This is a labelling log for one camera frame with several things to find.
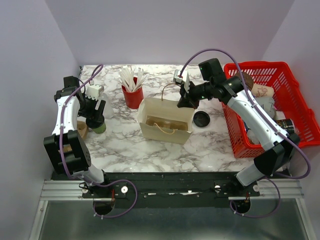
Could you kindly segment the black plastic cup lid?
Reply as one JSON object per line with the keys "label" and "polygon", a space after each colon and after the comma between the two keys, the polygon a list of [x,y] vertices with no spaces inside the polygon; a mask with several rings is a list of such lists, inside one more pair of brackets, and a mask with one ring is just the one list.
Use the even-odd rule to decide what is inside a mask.
{"label": "black plastic cup lid", "polygon": [[99,129],[105,127],[105,118],[103,115],[98,117],[90,117],[85,120],[86,125],[91,129]]}

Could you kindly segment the green paper coffee cup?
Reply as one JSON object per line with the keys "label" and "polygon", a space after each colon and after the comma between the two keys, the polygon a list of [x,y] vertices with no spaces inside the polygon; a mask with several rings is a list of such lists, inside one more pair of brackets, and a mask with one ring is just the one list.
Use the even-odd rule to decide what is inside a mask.
{"label": "green paper coffee cup", "polygon": [[96,134],[103,134],[107,130],[106,123],[98,123],[90,126],[90,128],[95,132]]}

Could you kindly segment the beige paper takeout bag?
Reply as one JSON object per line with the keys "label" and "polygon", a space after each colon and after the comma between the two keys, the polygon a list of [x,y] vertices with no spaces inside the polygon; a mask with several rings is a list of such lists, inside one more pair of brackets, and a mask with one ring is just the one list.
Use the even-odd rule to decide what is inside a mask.
{"label": "beige paper takeout bag", "polygon": [[[178,102],[167,100],[163,97],[146,97],[139,105],[137,121],[140,125],[142,135],[146,139],[184,145],[193,133],[192,118],[195,110],[193,108],[177,107]],[[154,116],[168,120],[186,122],[188,130],[167,129],[146,124],[147,116]]]}

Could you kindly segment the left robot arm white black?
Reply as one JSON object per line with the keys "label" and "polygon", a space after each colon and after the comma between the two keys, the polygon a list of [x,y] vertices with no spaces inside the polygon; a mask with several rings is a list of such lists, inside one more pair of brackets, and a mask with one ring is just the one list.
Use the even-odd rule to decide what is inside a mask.
{"label": "left robot arm white black", "polygon": [[78,117],[85,118],[86,125],[95,133],[106,131],[104,87],[90,83],[81,91],[81,81],[74,76],[64,77],[63,83],[63,89],[54,95],[57,119],[52,134],[43,140],[45,150],[57,174],[94,184],[93,191],[101,198],[107,197],[111,185],[105,181],[104,171],[92,164],[89,150],[78,132]]}

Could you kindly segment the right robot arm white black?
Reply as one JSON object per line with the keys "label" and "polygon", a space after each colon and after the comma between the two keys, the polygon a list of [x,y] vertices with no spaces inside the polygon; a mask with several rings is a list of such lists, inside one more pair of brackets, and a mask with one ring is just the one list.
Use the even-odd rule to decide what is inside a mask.
{"label": "right robot arm white black", "polygon": [[239,76],[227,78],[218,59],[212,58],[199,65],[204,83],[195,85],[182,72],[174,72],[173,82],[180,86],[177,107],[197,109],[201,100],[218,99],[236,112],[258,138],[264,152],[253,164],[239,171],[230,183],[230,191],[241,196],[248,185],[273,175],[287,164],[300,142],[296,133],[281,128],[257,103],[250,91],[245,91]]}

